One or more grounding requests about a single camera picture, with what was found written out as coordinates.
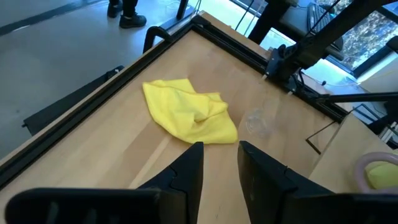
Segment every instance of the wooden tabletop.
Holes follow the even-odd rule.
[[[211,15],[202,16],[258,54],[269,56]],[[4,211],[13,195],[34,187],[134,189],[156,175],[190,145],[152,120],[142,82],[178,78],[189,78],[198,93],[220,92],[239,139],[299,174],[310,175],[318,154],[305,139],[329,124],[330,118],[261,80],[255,70],[191,31],[2,189],[0,209]],[[256,111],[271,127],[265,136],[248,131],[248,118]],[[237,151],[238,143],[205,145],[198,223],[249,223]]]

